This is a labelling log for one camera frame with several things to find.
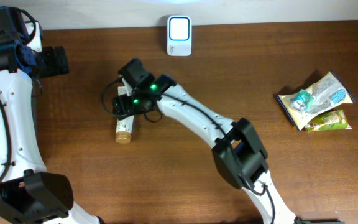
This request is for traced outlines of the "white Pantene tube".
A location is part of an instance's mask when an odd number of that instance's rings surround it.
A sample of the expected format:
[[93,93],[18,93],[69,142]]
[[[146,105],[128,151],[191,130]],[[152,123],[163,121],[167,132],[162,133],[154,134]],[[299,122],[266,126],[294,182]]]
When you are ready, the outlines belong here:
[[125,119],[117,120],[116,142],[119,144],[129,144],[131,142],[134,125],[134,116],[128,116]]

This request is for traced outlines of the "teal tissue pack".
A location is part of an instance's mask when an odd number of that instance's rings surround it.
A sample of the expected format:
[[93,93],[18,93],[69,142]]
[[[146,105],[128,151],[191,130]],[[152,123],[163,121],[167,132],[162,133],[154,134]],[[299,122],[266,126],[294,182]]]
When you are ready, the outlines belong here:
[[300,90],[290,102],[290,108],[304,113],[314,102],[314,96],[306,90]]

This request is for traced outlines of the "white snack bag gold trim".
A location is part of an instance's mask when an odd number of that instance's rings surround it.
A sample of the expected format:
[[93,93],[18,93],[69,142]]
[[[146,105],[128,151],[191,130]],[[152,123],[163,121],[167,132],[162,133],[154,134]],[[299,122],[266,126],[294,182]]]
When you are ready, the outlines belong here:
[[280,106],[299,131],[316,116],[336,108],[341,104],[353,104],[356,102],[347,86],[345,86],[339,76],[332,70],[319,81],[302,90],[306,90],[314,96],[313,104],[304,113],[299,113],[290,108],[291,100],[294,99],[300,90],[290,95],[277,96]]

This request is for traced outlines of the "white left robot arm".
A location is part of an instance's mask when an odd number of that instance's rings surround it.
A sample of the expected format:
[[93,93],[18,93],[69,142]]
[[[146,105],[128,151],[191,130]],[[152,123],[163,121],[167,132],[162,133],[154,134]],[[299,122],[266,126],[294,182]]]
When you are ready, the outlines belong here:
[[67,74],[62,46],[43,47],[27,11],[0,7],[0,217],[10,223],[101,223],[73,198],[64,175],[47,172],[37,144],[41,78]]

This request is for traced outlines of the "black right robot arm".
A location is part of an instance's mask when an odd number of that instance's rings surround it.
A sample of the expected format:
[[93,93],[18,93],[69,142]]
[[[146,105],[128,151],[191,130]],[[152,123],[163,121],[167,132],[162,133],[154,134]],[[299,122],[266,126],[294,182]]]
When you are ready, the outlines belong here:
[[149,72],[121,70],[119,81],[129,94],[114,99],[113,113],[117,118],[158,109],[207,143],[219,175],[249,196],[264,223],[305,222],[285,205],[275,188],[267,164],[267,151],[248,120],[233,121],[215,113],[167,75],[155,78]]

